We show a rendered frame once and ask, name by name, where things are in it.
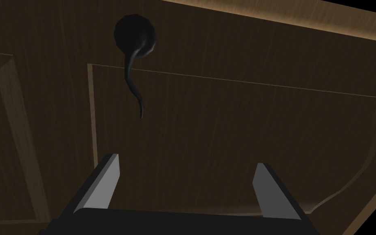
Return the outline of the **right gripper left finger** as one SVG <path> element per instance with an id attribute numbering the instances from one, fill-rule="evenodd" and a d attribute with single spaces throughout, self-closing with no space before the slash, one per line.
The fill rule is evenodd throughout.
<path id="1" fill-rule="evenodd" d="M 82 208 L 107 209 L 120 176 L 119 155 L 105 155 L 64 209 L 71 215 Z"/>

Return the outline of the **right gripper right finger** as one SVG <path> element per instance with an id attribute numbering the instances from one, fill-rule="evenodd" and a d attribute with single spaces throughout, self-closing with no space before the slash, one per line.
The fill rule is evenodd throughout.
<path id="1" fill-rule="evenodd" d="M 308 220 L 269 164 L 257 164 L 252 185 L 263 217 Z"/>

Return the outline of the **brown wooden panelled door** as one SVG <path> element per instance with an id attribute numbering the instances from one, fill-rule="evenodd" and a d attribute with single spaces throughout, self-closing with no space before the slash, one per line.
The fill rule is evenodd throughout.
<path id="1" fill-rule="evenodd" d="M 149 19 L 124 80 L 114 29 Z M 0 0 L 0 235 L 37 235 L 101 157 L 111 208 L 260 214 L 268 163 L 320 235 L 376 209 L 376 13 L 321 0 Z"/>

